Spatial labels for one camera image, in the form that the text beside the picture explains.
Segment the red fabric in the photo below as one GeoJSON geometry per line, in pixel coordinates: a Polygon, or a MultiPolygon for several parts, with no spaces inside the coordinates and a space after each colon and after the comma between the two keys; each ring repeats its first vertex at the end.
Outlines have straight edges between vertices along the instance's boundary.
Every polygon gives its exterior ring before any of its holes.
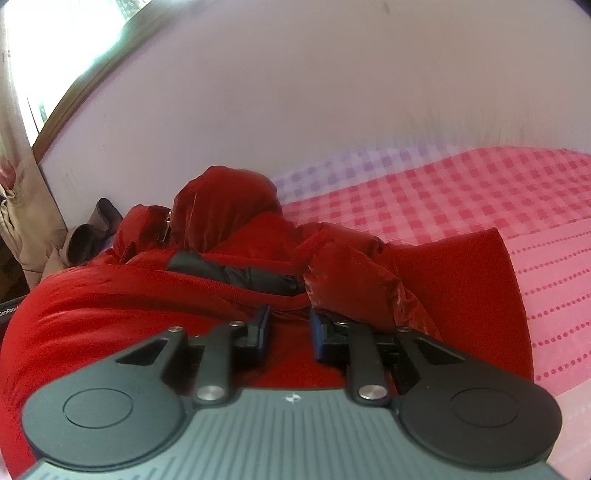
{"type": "Polygon", "coordinates": [[[158,238],[167,214],[163,207],[134,207],[112,249],[44,280],[17,310],[0,352],[0,449],[13,476],[34,461],[20,412],[35,390],[171,325],[204,334],[218,322],[248,320],[261,303],[272,308],[269,353],[241,385],[343,384],[337,370],[313,360],[310,302],[381,330],[410,325],[435,337],[441,331],[449,344],[531,378],[523,306],[496,231],[397,247],[332,225],[295,228],[282,218],[265,177],[223,167],[179,193],[164,247],[158,238]],[[307,294],[267,295],[164,271],[179,249],[298,275],[307,294]],[[426,309],[402,284],[407,278],[426,309]]]}

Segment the wall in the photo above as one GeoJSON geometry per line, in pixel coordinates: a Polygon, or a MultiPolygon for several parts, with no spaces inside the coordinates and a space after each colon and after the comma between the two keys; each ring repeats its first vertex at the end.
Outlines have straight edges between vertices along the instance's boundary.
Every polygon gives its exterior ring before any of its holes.
{"type": "Polygon", "coordinates": [[[69,226],[171,205],[207,166],[268,175],[362,145],[591,152],[591,19],[570,0],[217,0],[77,112],[42,171],[69,226]]]}

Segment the curtain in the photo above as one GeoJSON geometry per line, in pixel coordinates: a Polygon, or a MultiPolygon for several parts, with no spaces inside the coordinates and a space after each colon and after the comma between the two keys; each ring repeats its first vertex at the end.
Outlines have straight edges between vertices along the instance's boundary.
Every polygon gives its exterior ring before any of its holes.
{"type": "Polygon", "coordinates": [[[0,235],[35,286],[66,226],[33,157],[11,74],[4,9],[0,10],[0,235]]]}

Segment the silver bolt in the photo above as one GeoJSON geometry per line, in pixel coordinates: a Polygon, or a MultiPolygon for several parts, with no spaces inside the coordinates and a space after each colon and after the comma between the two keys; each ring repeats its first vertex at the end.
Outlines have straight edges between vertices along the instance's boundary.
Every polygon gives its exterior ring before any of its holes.
{"type": "Polygon", "coordinates": [[[214,401],[222,398],[226,391],[217,385],[207,385],[206,387],[199,387],[196,394],[197,398],[203,401],[214,401]]]}
{"type": "Polygon", "coordinates": [[[381,400],[388,395],[388,390],[382,385],[365,385],[359,389],[358,393],[365,400],[381,400]]]}

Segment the pink checkered bed sheet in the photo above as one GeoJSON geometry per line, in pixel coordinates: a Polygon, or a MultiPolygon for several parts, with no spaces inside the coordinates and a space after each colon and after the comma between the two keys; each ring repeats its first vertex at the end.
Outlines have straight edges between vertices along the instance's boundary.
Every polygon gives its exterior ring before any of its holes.
{"type": "Polygon", "coordinates": [[[383,148],[273,181],[297,224],[339,223],[414,245],[498,228],[528,315],[535,381],[563,408],[552,459],[568,478],[591,476],[591,441],[580,431],[591,424],[591,398],[582,393],[591,393],[591,155],[383,148]]]}

